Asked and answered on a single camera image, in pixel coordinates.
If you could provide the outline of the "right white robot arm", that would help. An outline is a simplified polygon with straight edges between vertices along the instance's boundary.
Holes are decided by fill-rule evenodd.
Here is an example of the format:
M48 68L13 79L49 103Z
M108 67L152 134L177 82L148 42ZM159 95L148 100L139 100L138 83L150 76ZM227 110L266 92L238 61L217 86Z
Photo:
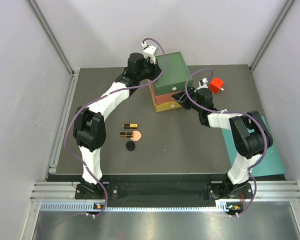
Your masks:
M261 115L258 111L228 113L227 110L217 110L213 94L206 87L195 89L189 86L172 98L184 109L197 111L201 125L231 131L237 151L234 163L221 186L212 187L210 192L216 199L222 194L235 198L246 187L252 169L264 151L273 145L273 138Z

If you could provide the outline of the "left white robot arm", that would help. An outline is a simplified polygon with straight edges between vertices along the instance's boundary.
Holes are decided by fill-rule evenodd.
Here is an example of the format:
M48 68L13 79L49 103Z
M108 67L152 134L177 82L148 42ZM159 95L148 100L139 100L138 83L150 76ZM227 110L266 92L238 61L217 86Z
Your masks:
M162 70L154 53L132 53L124 68L102 95L103 99L85 107L74 121L73 137L79 146L83 164L82 185L92 198L99 198L104 191L101 183L101 147L106 140L105 121L112 111L128 99L143 80L155 80Z

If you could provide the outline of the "pink makeup sponge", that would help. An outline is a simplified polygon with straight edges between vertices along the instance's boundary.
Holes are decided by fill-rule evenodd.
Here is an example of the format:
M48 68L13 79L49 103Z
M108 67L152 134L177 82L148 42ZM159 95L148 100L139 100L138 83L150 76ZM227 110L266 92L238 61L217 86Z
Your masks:
M132 132L132 137L130 138L132 141L137 142L142 138L142 134L140 131L133 131Z

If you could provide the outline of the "green drawer box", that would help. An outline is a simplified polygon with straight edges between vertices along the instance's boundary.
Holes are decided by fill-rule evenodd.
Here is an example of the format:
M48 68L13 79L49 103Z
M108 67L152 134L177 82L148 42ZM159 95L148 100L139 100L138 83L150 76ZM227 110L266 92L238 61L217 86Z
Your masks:
M153 84L157 96L183 92L185 90L186 81L191 75L180 51L168 53L165 56L165 70L159 80Z

